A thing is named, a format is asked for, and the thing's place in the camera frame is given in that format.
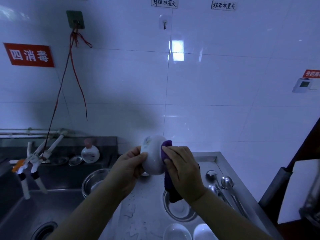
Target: tiled wall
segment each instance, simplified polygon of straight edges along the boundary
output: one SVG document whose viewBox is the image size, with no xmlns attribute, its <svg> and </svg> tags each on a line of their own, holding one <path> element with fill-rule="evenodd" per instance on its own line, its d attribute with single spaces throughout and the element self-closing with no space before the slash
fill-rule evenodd
<svg viewBox="0 0 320 240">
<path fill-rule="evenodd" d="M 320 0 L 233 1 L 235 12 L 211 10 L 212 0 L 174 10 L 150 0 L 1 0 L 0 41 L 50 45 L 56 68 L 12 66 L 0 45 L 0 128 L 48 128 L 66 10 L 80 10 L 93 44 L 74 49 L 88 122 L 69 67 L 53 127 L 118 136 L 120 152 L 152 134 L 221 151 L 259 200 L 320 116 L 320 91 L 292 93 L 306 69 L 320 69 Z"/>
</svg>

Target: purple cloth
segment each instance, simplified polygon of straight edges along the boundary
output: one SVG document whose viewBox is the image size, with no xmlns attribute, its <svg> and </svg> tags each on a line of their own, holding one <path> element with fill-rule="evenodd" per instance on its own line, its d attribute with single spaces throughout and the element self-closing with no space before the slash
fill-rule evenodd
<svg viewBox="0 0 320 240">
<path fill-rule="evenodd" d="M 162 146 L 165 146 L 165 147 L 172 146 L 172 141 L 167 140 L 167 141 L 163 142 L 161 145 L 161 159 L 162 159 L 163 163 L 165 163 L 165 159 L 169 159 L 170 161 L 172 161 L 167 156 L 167 154 L 162 150 Z M 172 183 L 172 180 L 170 178 L 170 174 L 169 174 L 167 168 L 165 169 L 165 173 L 164 173 L 164 189 L 169 193 L 170 203 L 175 203 L 179 200 L 182 200 L 181 195 L 177 192 L 176 188 L 174 187 L 174 184 Z"/>
</svg>

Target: plastic bottle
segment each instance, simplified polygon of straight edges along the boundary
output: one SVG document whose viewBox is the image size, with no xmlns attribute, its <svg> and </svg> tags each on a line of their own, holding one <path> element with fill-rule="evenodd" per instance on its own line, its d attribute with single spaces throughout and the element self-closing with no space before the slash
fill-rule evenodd
<svg viewBox="0 0 320 240">
<path fill-rule="evenodd" d="M 84 140 L 85 148 L 82 149 L 81 156 L 86 163 L 95 163 L 100 157 L 100 152 L 97 147 L 92 145 L 89 138 Z"/>
</svg>

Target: pink bottle cap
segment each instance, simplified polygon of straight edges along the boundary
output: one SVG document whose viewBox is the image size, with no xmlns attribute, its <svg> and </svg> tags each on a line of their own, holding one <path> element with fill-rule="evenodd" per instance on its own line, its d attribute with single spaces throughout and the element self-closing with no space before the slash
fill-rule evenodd
<svg viewBox="0 0 320 240">
<path fill-rule="evenodd" d="M 84 140 L 84 145 L 85 145 L 86 149 L 90 149 L 92 147 L 91 139 L 90 138 L 86 138 Z"/>
</svg>

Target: red string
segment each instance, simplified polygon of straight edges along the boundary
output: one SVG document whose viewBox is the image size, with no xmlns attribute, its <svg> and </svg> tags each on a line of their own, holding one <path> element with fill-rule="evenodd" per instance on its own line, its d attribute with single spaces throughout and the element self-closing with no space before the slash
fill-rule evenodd
<svg viewBox="0 0 320 240">
<path fill-rule="evenodd" d="M 57 110 L 57 107 L 58 107 L 59 96 L 60 96 L 60 92 L 61 92 L 61 89 L 62 89 L 62 84 L 63 84 L 64 76 L 65 76 L 66 71 L 67 71 L 69 58 L 71 59 L 72 69 L 73 69 L 75 78 L 76 78 L 76 80 L 77 80 L 77 82 L 78 82 L 78 85 L 79 85 L 79 88 L 80 88 L 80 91 L 81 91 L 81 94 L 82 94 L 82 97 L 83 97 L 84 106 L 85 106 L 85 116 L 86 116 L 87 121 L 88 121 L 87 104 L 86 104 L 85 95 L 83 94 L 82 88 L 81 88 L 81 86 L 80 86 L 80 83 L 79 83 L 79 80 L 78 80 L 78 76 L 77 76 L 77 73 L 76 73 L 76 69 L 75 69 L 75 66 L 74 66 L 74 64 L 73 64 L 73 58 L 72 58 L 72 47 L 73 47 L 73 44 L 75 43 L 75 46 L 76 46 L 76 47 L 78 47 L 78 44 L 79 44 L 78 36 L 80 36 L 80 38 L 84 41 L 84 43 L 85 43 L 86 45 L 88 45 L 90 48 L 92 48 L 92 44 L 90 44 L 88 41 L 86 41 L 86 40 L 84 39 L 84 37 L 78 32 L 78 28 L 73 28 L 73 30 L 72 30 L 72 32 L 71 32 L 71 34 L 70 34 L 70 39 L 69 39 L 69 53 L 68 53 L 68 57 L 67 57 L 67 60 L 66 60 L 66 67 L 64 68 L 64 72 L 63 72 L 63 75 L 62 75 L 61 85 L 60 85 L 59 92 L 58 92 L 58 97 L 57 97 L 57 100 L 56 100 L 56 104 L 55 104 L 55 106 L 54 106 L 53 115 L 52 115 L 52 118 L 51 118 L 51 121 L 50 121 L 50 126 L 49 126 L 49 130 L 48 130 L 48 134 L 47 134 L 47 137 L 46 137 L 46 140 L 45 140 L 45 143 L 44 143 L 44 148 L 43 148 L 43 152 L 42 152 L 42 155 L 41 155 L 41 156 L 43 156 L 43 153 L 44 153 L 45 150 L 46 150 L 47 141 L 48 141 L 50 129 L 51 129 L 51 126 L 52 126 L 52 121 L 54 120 L 54 115 L 55 115 L 56 110 Z"/>
</svg>

